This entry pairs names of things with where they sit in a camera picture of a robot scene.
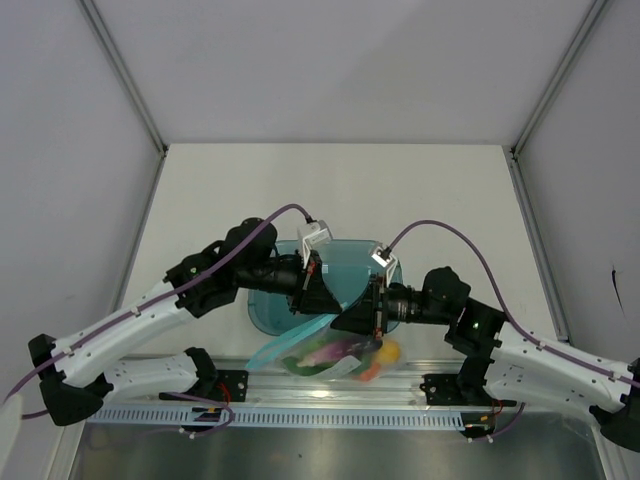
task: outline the white table surface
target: white table surface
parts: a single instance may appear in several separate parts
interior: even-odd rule
[[[169,149],[128,284],[125,302],[146,292],[183,257],[251,216],[303,205],[335,238],[389,243],[410,222],[437,219],[466,233],[486,256],[508,305],[536,334],[555,338],[533,254],[499,146],[349,144],[174,144]],[[276,220],[278,238],[296,238],[302,217]],[[405,284],[420,288],[432,268],[450,265],[472,297],[497,301],[480,263],[453,234],[419,227],[395,249]],[[439,326],[400,325],[408,360],[460,358]],[[216,357],[250,357],[270,341],[234,304],[165,333],[136,353],[191,346]]]

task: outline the teal plastic bowl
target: teal plastic bowl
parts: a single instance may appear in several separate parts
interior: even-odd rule
[[[377,244],[372,240],[332,240],[318,248],[322,258],[322,277],[338,302],[351,305],[362,295],[369,276],[382,273],[382,267],[371,258],[371,251]],[[298,248],[296,240],[276,242],[278,252],[291,254]],[[394,282],[402,283],[402,267],[393,275]],[[284,295],[249,291],[249,317],[258,330],[267,335],[278,336],[318,315],[294,315],[289,311]],[[389,331],[398,322],[389,322]]]

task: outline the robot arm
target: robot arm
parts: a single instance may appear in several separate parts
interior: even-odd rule
[[[202,349],[191,348],[170,358],[120,359],[157,335],[234,302],[239,288],[287,295],[292,311],[339,313],[340,304],[324,284],[322,260],[313,249],[331,238],[324,222],[301,227],[304,257],[272,257],[277,231],[268,224],[224,268],[184,288],[196,283],[194,279],[227,256],[261,223],[260,219],[245,220],[231,229],[224,241],[186,257],[149,292],[100,322],[65,338],[39,335],[31,340],[34,366],[59,358],[39,373],[40,390],[54,423],[76,423],[105,402],[161,392],[206,397],[216,383],[217,372]]]
[[[445,386],[441,398],[463,399],[462,405],[490,406],[499,399],[547,407],[597,422],[606,438],[640,451],[640,389],[631,385],[640,379],[638,361],[596,357],[533,331],[523,335],[504,312],[470,298],[470,291],[449,267],[430,271],[421,291],[397,283],[387,287],[383,276],[372,275],[359,301],[332,327],[376,335],[386,332],[389,321],[448,325],[445,341],[467,358],[455,391]],[[428,401],[442,387],[422,385]]]
[[[58,358],[39,373],[54,423],[83,420],[108,401],[167,391],[207,396],[217,374],[204,350],[189,349],[169,359],[120,359],[156,335],[232,303],[238,288],[250,288],[286,295],[294,312],[338,314],[332,328],[363,335],[382,336],[389,321],[448,325],[445,341],[467,357],[455,382],[466,404],[515,400],[595,419],[605,437],[640,451],[640,389],[633,386],[640,380],[637,362],[627,365],[534,338],[510,323],[505,312],[470,298],[471,287],[449,267],[430,271],[421,291],[389,283],[397,259],[383,246],[372,258],[386,273],[372,275],[362,296],[342,311],[324,284],[322,260],[314,250],[331,239],[326,225],[312,222],[300,229],[302,255],[272,257],[277,232],[261,223],[245,220],[224,241],[186,257],[146,295],[96,325],[62,339],[34,338],[29,349],[36,367]],[[250,235],[253,239],[239,250]],[[232,251],[239,253],[229,260]],[[207,273],[223,264],[215,274]],[[151,305],[139,307],[149,298]],[[123,316],[128,318],[119,321]],[[593,365],[606,368],[594,371]]]

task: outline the orange item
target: orange item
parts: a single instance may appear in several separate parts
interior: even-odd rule
[[[378,375],[378,373],[380,373],[381,369],[382,365],[380,365],[378,362],[373,362],[371,364],[371,367],[369,367],[369,370],[365,370],[364,372],[362,372],[358,378],[363,382],[369,382],[373,380],[376,375]]]

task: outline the white wall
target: white wall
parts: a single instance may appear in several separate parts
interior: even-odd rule
[[[0,45],[4,396],[31,368],[28,340],[107,312],[157,156],[73,0],[2,2]],[[24,422],[3,478],[41,478],[58,432]]]
[[[98,0],[165,140],[514,143],[592,0]]]
[[[574,343],[631,361],[640,356],[640,2],[612,3],[522,167]],[[640,478],[640,456],[627,456]]]

